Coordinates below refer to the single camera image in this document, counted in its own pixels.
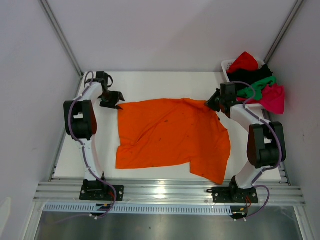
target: laundry basket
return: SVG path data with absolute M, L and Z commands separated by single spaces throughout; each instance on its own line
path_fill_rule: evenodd
M 258 69 L 262 68 L 263 65 L 265 65 L 265 62 L 262 61 L 261 59 L 259 58 L 254 58 L 257 63 L 258 63 Z M 225 81 L 227 83 L 230 82 L 229 78 L 228 78 L 228 75 L 227 75 L 227 71 L 228 69 L 230 68 L 230 66 L 236 61 L 236 59 L 232 59 L 232 60 L 225 60 L 221 63 L 221 67 L 222 67 L 222 70 L 223 70 L 223 74 L 224 74 L 224 77 L 225 77 Z M 259 103 L 251 103 L 251 104 L 247 104 L 248 107 L 254 107 L 254 108 L 261 108 L 261 109 L 265 109 L 261 104 Z

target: orange shirt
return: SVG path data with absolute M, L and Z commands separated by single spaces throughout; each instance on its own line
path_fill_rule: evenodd
M 120 104 L 116 168 L 190 162 L 191 173 L 222 184 L 231 150 L 229 134 L 204 103 L 183 98 Z

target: vent grille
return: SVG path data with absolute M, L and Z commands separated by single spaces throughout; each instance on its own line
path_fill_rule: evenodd
M 60 203 L 50 202 L 44 207 L 45 212 L 103 213 L 102 206 L 95 203 Z M 171 214 L 171 215 L 232 215 L 229 206 L 191 206 L 191 205 L 153 205 L 117 203 L 110 213 L 115 214 Z

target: gray floor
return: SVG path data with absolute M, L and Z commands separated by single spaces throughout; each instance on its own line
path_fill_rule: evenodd
M 293 207 L 267 207 L 247 222 L 226 216 L 109 214 L 94 220 L 44 212 L 37 240 L 302 240 Z

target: white wall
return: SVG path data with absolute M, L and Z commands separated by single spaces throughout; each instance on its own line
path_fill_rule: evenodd
M 1 1 L 0 33 L 0 203 L 12 198 L 1 239 L 18 240 L 79 78 L 38 1 Z
M 320 2 L 307 0 L 271 59 L 270 69 L 285 85 L 282 122 L 293 184 L 302 187 L 309 217 L 320 236 Z
M 264 58 L 296 0 L 49 0 L 84 71 L 220 71 Z

